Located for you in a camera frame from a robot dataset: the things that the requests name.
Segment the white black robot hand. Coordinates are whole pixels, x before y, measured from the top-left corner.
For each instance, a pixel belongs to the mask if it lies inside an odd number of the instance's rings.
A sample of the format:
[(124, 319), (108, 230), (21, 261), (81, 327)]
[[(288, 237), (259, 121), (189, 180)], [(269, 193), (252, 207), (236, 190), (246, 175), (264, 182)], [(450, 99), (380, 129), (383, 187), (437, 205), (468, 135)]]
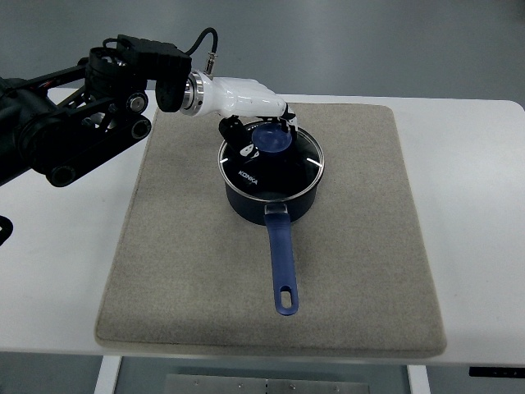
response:
[(286, 151), (299, 129), (289, 104), (265, 85), (252, 79), (212, 78), (201, 71), (189, 74), (181, 112), (192, 117), (209, 113), (223, 117), (219, 131), (243, 158)]

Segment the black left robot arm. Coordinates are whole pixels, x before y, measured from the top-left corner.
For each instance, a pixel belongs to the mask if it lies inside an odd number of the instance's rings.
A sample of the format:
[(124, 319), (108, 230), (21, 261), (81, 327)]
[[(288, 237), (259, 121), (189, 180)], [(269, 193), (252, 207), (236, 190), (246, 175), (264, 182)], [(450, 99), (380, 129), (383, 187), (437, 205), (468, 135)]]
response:
[(159, 108), (176, 112), (191, 62), (174, 44), (120, 34), (76, 66), (2, 79), (1, 183), (33, 170), (65, 187), (137, 144), (151, 130), (148, 82)]

